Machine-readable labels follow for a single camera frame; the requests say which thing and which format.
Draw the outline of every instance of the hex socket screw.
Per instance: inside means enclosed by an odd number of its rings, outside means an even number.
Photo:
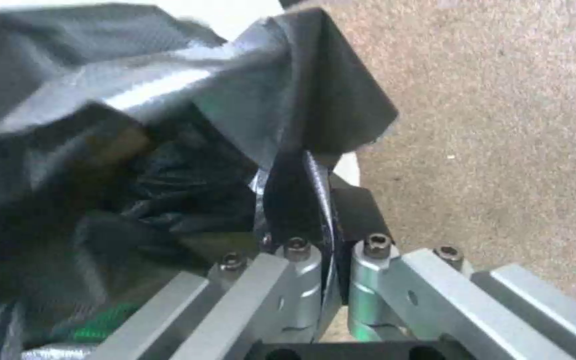
[[[372,259],[387,259],[391,255],[393,240],[381,233],[370,234],[363,240],[363,253]]]
[[[246,259],[237,251],[231,251],[221,257],[219,269],[222,271],[238,271],[246,266]]]
[[[437,255],[439,259],[444,260],[444,262],[458,271],[461,270],[464,264],[464,253],[457,246],[437,246],[432,252]]]
[[[302,237],[291,237],[283,247],[283,257],[291,262],[304,262],[311,257],[311,243]]]

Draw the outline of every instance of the black metal plate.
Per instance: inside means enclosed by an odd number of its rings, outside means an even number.
[[[246,360],[452,360],[473,359],[454,341],[318,342],[256,344]]]

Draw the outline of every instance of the black plastic bag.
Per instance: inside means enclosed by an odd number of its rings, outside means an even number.
[[[69,341],[200,264],[179,234],[281,242],[301,224],[329,254],[314,159],[374,141],[395,116],[318,9],[231,43],[150,6],[0,14],[0,359]]]

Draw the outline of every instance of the silver metal bracket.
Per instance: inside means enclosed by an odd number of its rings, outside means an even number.
[[[351,301],[358,303],[350,307],[352,321],[368,319],[371,323],[365,325],[378,330],[375,321],[381,319],[378,312],[383,308],[374,314],[357,310],[386,304],[396,315],[388,315],[389,323],[409,332],[402,336],[422,340],[449,336],[476,358],[571,358],[432,251],[397,253],[391,250],[389,258],[376,259],[366,255],[362,242],[355,245]],[[355,337],[371,336],[358,333],[359,329],[355,327]]]

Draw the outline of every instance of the beige carpet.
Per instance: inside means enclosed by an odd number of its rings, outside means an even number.
[[[313,5],[401,112],[359,151],[398,244],[519,262],[576,299],[576,1]]]

